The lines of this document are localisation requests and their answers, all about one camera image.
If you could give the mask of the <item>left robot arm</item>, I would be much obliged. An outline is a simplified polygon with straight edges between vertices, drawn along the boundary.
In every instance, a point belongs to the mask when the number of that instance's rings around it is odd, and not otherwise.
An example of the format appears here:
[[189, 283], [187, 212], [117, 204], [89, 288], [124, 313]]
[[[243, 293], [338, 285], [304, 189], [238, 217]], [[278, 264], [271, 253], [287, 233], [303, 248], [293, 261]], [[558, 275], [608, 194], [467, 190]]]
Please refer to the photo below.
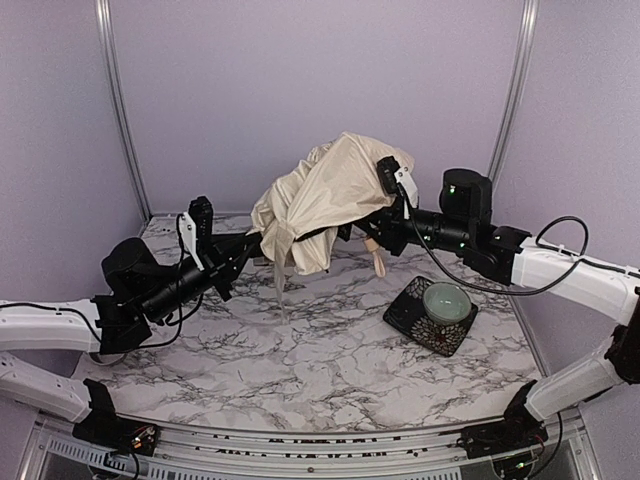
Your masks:
[[1, 394], [73, 424], [74, 437], [120, 454], [153, 455], [159, 428], [117, 414], [108, 388], [55, 375], [15, 357], [24, 350], [120, 355], [150, 348], [152, 325], [172, 326], [185, 303], [215, 289], [229, 300], [233, 282], [260, 255], [261, 236], [218, 234], [161, 265], [140, 238], [118, 244], [101, 263], [112, 292], [73, 302], [1, 304]]

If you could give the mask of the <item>beige folding umbrella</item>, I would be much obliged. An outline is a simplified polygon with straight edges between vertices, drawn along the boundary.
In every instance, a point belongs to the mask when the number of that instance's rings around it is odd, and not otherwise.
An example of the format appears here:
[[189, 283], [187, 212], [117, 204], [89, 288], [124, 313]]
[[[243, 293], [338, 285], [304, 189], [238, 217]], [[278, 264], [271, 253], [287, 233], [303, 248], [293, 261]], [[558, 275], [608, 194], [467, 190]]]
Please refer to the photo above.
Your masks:
[[377, 163], [389, 156], [404, 172], [413, 171], [415, 159], [404, 150], [343, 132], [312, 148], [254, 204], [252, 230], [261, 234], [260, 248], [273, 263], [280, 306], [287, 269], [299, 275], [328, 270], [338, 228], [392, 205], [376, 171]]

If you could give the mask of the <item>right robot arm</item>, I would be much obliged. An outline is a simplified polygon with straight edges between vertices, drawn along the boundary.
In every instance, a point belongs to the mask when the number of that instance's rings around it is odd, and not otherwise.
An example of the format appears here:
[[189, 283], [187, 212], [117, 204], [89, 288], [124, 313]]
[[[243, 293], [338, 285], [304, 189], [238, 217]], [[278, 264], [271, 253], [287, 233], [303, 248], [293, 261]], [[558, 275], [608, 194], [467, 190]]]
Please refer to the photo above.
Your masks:
[[512, 297], [549, 292], [616, 322], [611, 339], [561, 371], [521, 387], [497, 422], [466, 427], [458, 444], [468, 458], [506, 453], [547, 439], [544, 421], [611, 388], [639, 382], [639, 271], [543, 242], [541, 236], [491, 223], [492, 183], [468, 169], [443, 174], [440, 209], [417, 207], [409, 172], [387, 157], [375, 173], [348, 177], [365, 210], [353, 225], [398, 256], [407, 244], [454, 253]]

